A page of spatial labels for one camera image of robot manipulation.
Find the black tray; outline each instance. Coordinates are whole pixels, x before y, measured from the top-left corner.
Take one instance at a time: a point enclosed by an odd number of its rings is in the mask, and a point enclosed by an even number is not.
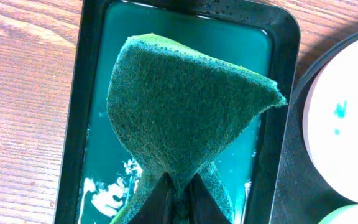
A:
[[[114,1],[84,0],[78,39],[75,73],[71,90],[62,170],[55,223],[75,223],[81,168],[89,110],[98,63],[104,11]],[[256,27],[269,34],[272,43],[269,78],[279,83],[290,100],[300,44],[300,30],[287,11],[250,1],[142,0],[169,11],[212,17],[243,26]],[[283,142],[288,107],[264,113],[260,140],[252,171],[252,187],[245,206],[243,223],[268,223],[272,209],[278,162]]]
[[[308,69],[294,88],[271,223],[315,224],[335,209],[354,204],[333,190],[314,168],[303,142],[302,119],[305,100],[315,76],[336,54],[357,40],[358,33],[336,44]]]

